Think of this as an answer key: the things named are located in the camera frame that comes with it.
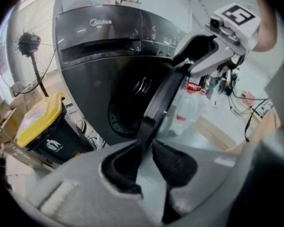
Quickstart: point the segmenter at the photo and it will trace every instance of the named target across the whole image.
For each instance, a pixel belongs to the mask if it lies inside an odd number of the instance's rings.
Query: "dark gray washing machine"
[[[133,139],[185,32],[125,6],[70,10],[56,19],[65,83],[86,120],[109,144]]]

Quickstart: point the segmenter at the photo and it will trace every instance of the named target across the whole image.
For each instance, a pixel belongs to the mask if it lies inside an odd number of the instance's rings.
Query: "washing machine drum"
[[[109,123],[118,135],[126,138],[136,135],[149,102],[171,68],[161,62],[130,67],[123,75],[108,110]]]

